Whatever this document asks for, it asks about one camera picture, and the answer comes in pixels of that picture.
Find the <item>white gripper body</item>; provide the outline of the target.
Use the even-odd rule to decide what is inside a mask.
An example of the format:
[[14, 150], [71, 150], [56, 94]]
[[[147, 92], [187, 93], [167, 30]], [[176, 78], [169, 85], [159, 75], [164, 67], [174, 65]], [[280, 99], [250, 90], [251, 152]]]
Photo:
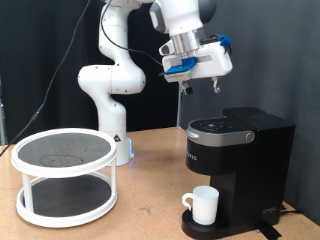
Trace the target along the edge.
[[205, 44], [191, 57], [183, 58], [175, 54], [164, 56], [162, 64], [168, 82], [220, 77], [230, 73], [233, 68], [229, 54], [219, 42]]

